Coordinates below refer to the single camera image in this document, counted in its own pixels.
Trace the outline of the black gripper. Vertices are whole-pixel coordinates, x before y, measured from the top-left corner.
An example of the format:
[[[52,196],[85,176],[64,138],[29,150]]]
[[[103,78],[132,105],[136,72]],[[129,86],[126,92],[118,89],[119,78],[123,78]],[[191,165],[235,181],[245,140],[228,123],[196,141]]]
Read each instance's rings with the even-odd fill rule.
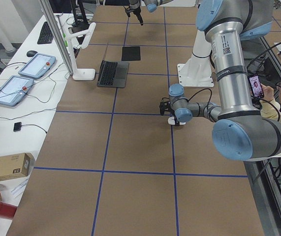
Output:
[[[137,19],[140,23],[140,25],[143,25],[143,19],[141,16],[141,8],[140,8],[140,2],[130,2],[128,7],[125,7],[125,13],[128,17],[130,17],[130,14],[133,13],[137,16]]]
[[[159,103],[159,112],[163,116],[165,112],[169,112],[171,115],[174,115],[174,110],[171,108],[170,99],[163,97]]]

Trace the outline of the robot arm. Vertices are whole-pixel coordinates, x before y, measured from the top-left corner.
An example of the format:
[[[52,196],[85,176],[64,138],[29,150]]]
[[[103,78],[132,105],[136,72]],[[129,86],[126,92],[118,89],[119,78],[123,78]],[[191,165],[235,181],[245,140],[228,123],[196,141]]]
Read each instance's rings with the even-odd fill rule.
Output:
[[[171,2],[172,0],[129,0],[128,7],[124,7],[125,13],[128,17],[130,17],[131,13],[133,13],[140,25],[143,25],[143,19],[141,16],[141,2],[143,2],[147,8],[147,10],[152,13],[154,12],[158,6]]]
[[[252,104],[248,71],[241,40],[266,35],[271,30],[274,3],[271,0],[204,0],[196,26],[212,46],[220,105],[191,103],[184,88],[173,84],[169,102],[170,125],[193,117],[214,122],[212,140],[217,151],[232,160],[260,161],[281,154],[281,123],[263,118]]]

